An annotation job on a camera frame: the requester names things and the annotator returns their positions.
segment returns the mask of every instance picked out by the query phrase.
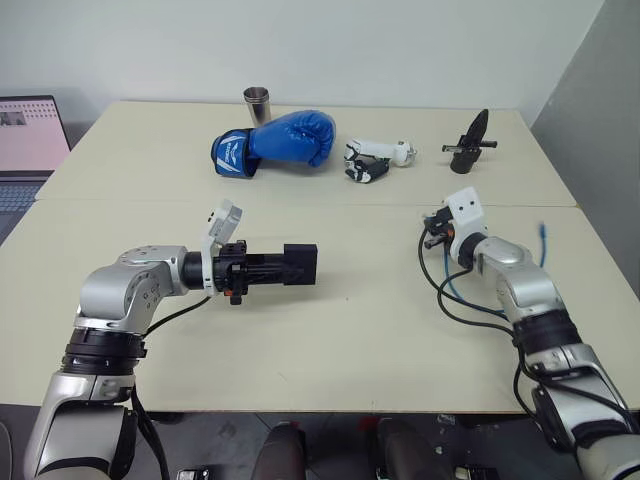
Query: wire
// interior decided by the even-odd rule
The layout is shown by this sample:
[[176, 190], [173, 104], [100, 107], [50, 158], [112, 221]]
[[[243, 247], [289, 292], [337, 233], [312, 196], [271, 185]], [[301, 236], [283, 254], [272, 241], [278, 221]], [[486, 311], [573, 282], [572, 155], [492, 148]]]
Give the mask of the wire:
[[579, 388], [570, 387], [568, 385], [560, 383], [551, 378], [544, 378], [536, 375], [535, 373], [530, 371], [529, 368], [527, 367], [524, 360], [524, 352], [522, 351], [522, 348], [518, 348], [518, 360], [519, 360], [519, 367], [522, 369], [522, 373], [524, 373], [527, 377], [529, 377], [534, 382], [538, 382], [539, 384], [544, 385], [547, 388], [571, 393], [573, 395], [578, 395], [580, 397], [588, 398], [589, 400], [593, 400], [594, 402], [600, 403], [601, 405], [604, 405], [605, 407], [610, 408], [611, 410], [615, 411], [618, 415], [620, 415], [629, 424], [629, 426], [633, 430], [632, 433], [640, 434], [640, 426], [638, 426], [638, 422], [633, 417], [633, 414], [629, 412], [626, 408], [621, 407], [617, 403], [612, 402], [607, 398], [601, 397], [600, 395], [596, 395], [595, 393], [587, 392], [586, 390], [580, 390]]
[[143, 338], [148, 337], [151, 333], [153, 333], [155, 330], [160, 328], [165, 323], [170, 322], [171, 320], [173, 320], [174, 318], [179, 317], [180, 315], [184, 315], [185, 313], [189, 313], [190, 311], [195, 310], [198, 307], [201, 307], [202, 305], [207, 303], [209, 300], [211, 300], [211, 297], [204, 297], [198, 303], [194, 303], [193, 305], [191, 305], [191, 306], [189, 306], [187, 308], [183, 308], [182, 310], [179, 310], [179, 311], [177, 311], [175, 313], [172, 313], [171, 315], [168, 315], [168, 316], [158, 320], [156, 323], [154, 323], [153, 325], [151, 325], [147, 329], [147, 333], [145, 333], [142, 337]]
[[525, 403], [525, 401], [520, 396], [520, 390], [518, 388], [518, 385], [520, 383], [520, 374], [521, 373], [522, 373], [522, 367], [520, 366], [520, 363], [518, 363], [518, 366], [516, 367], [516, 371], [513, 374], [513, 395], [516, 397], [516, 400], [520, 404], [520, 407], [522, 408], [522, 410], [524, 410], [525, 413], [527, 415], [529, 415], [531, 417], [531, 419], [534, 422], [536, 422], [536, 424], [538, 424], [538, 417], [533, 412], [533, 410], [531, 410], [529, 408], [529, 406]]
[[[142, 338], [148, 337], [155, 330], [160, 328], [167, 322], [170, 322], [174, 318], [177, 318], [185, 313], [189, 313], [192, 310], [195, 310], [198, 307], [201, 307], [205, 303], [207, 303], [211, 297], [205, 297], [200, 300], [198, 303], [195, 303], [189, 307], [183, 308], [171, 315], [167, 315], [166, 317], [158, 320], [156, 323], [151, 325], [147, 329], [147, 333], [145, 333]], [[147, 441], [149, 448], [155, 455], [158, 460], [158, 466], [160, 467], [160, 476], [162, 480], [171, 480], [171, 476], [169, 475], [169, 467], [167, 466], [167, 456], [164, 453], [164, 448], [162, 447], [162, 442], [160, 441], [160, 436], [156, 430], [156, 427], [153, 425], [153, 421], [151, 417], [147, 414], [144, 407], [142, 406], [142, 402], [140, 402], [140, 398], [138, 397], [138, 391], [136, 386], [133, 386], [131, 390], [131, 405], [133, 406], [133, 410], [138, 414], [138, 430]]]
[[506, 333], [507, 335], [509, 335], [513, 339], [513, 332], [503, 325], [496, 325], [495, 323], [473, 322], [471, 320], [465, 320], [464, 318], [454, 315], [447, 309], [447, 307], [444, 306], [444, 303], [442, 302], [444, 288], [454, 278], [462, 277], [463, 275], [467, 275], [468, 273], [471, 273], [471, 270], [463, 270], [461, 272], [455, 273], [450, 277], [445, 278], [444, 281], [440, 284], [440, 286], [438, 287], [438, 305], [440, 306], [440, 310], [442, 310], [447, 317], [451, 318], [452, 320], [455, 320], [456, 322], [460, 322], [465, 325], [472, 325], [474, 327], [486, 327], [486, 328], [493, 328], [494, 330], [500, 330]]
[[9, 446], [9, 476], [7, 478], [11, 480], [11, 477], [13, 475], [13, 447], [11, 444], [11, 434], [9, 433], [9, 429], [7, 428], [7, 426], [2, 422], [0, 422], [0, 430], [2, 430], [7, 435], [7, 444]]
[[[538, 226], [538, 235], [540, 235], [540, 243], [541, 243], [541, 253], [540, 253], [540, 268], [544, 268], [544, 262], [547, 259], [547, 227], [544, 222], [540, 222]], [[449, 255], [447, 253], [447, 249], [443, 248], [442, 253], [444, 254], [444, 276], [449, 276]], [[459, 298], [460, 300], [464, 300], [462, 295], [458, 293], [456, 287], [454, 287], [453, 282], [449, 283], [449, 288], [453, 292], [453, 294]]]
[[158, 432], [156, 431], [156, 427], [153, 425], [151, 418], [142, 407], [142, 403], [140, 403], [138, 391], [136, 390], [135, 385], [131, 391], [131, 404], [133, 406], [133, 410], [138, 414], [138, 429], [158, 460], [158, 465], [160, 466], [160, 477], [162, 480], [171, 480], [169, 467], [167, 466], [167, 457], [164, 453], [164, 449], [162, 448], [162, 442], [160, 441], [160, 437], [158, 436]]
[[[425, 278], [431, 284], [431, 286], [437, 291], [440, 287], [429, 274], [429, 271], [427, 270], [427, 266], [424, 263], [424, 255], [422, 253], [422, 249], [424, 248], [424, 240], [427, 237], [427, 233], [428, 233], [428, 230], [425, 228], [422, 231], [422, 235], [420, 235], [420, 240], [418, 240], [418, 262], [420, 263], [420, 268], [422, 269], [422, 273], [424, 274]], [[503, 320], [508, 321], [506, 315], [504, 315], [504, 313], [501, 313], [497, 310], [492, 310], [491, 308], [483, 307], [482, 305], [476, 305], [475, 303], [470, 303], [470, 302], [467, 302], [466, 300], [456, 298], [450, 293], [445, 291], [442, 292], [442, 295], [447, 297], [449, 300], [459, 303], [460, 305], [464, 305], [465, 307], [469, 307], [474, 310], [478, 310], [480, 312], [489, 313], [491, 315], [495, 315], [496, 317], [500, 317]]]

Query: laptop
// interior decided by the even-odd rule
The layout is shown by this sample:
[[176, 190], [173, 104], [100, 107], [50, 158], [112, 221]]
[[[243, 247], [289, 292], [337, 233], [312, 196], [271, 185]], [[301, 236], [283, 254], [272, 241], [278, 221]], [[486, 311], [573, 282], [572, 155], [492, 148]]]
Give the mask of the laptop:
[[51, 95], [0, 97], [0, 244], [69, 151]]

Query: blue boxing glove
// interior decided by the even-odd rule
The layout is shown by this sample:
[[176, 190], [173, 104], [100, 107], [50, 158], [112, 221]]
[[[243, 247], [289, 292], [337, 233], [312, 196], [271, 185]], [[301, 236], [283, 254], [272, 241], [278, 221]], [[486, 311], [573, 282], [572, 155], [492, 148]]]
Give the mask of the blue boxing glove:
[[263, 158], [318, 167], [329, 157], [334, 137], [329, 115], [304, 110], [221, 135], [213, 142], [211, 159], [217, 173], [232, 177], [253, 177]]

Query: white table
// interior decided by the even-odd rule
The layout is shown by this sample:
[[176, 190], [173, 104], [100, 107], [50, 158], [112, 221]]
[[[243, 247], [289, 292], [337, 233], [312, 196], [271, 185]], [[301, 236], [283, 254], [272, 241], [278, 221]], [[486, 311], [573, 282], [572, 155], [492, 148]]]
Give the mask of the white table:
[[[273, 116], [305, 107], [272, 106]], [[224, 178], [210, 158], [215, 137], [249, 127], [244, 105], [120, 102], [75, 147], [40, 199], [197, 200], [222, 193], [256, 205], [437, 205], [469, 185], [485, 205], [573, 206], [575, 201], [516, 111], [492, 111], [484, 149], [467, 175], [449, 168], [450, 153], [477, 111], [322, 107], [337, 127], [328, 162], [263, 162], [251, 180]], [[344, 174], [349, 138], [412, 142], [414, 166], [392, 167], [386, 178], [360, 185]]]
[[[197, 249], [210, 209], [206, 201], [37, 202], [0, 249], [0, 402], [39, 404], [71, 334], [80, 286], [92, 270], [137, 245]], [[247, 208], [234, 238], [246, 239], [250, 252], [316, 242], [317, 285], [250, 287], [242, 306], [218, 297], [159, 329], [136, 370], [145, 406], [519, 411], [511, 392], [516, 359], [509, 339], [448, 320], [421, 275], [421, 214], [432, 210], [305, 205], [267, 215]], [[527, 244], [536, 258], [537, 225], [546, 222], [546, 268], [583, 340], [594, 346], [628, 404], [639, 408], [633, 366], [640, 363], [640, 304], [582, 212], [485, 210], [493, 234]], [[428, 264], [441, 278], [441, 250], [428, 255]], [[477, 279], [461, 279], [457, 286], [474, 301], [491, 304], [495, 298]], [[202, 295], [166, 299], [156, 318]]]

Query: laptop screen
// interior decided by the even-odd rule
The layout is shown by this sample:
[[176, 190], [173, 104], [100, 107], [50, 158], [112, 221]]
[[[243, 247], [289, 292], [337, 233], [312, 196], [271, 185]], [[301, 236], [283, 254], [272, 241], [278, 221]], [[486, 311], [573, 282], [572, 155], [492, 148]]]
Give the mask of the laptop screen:
[[0, 97], [0, 173], [55, 170], [68, 153], [52, 96]]

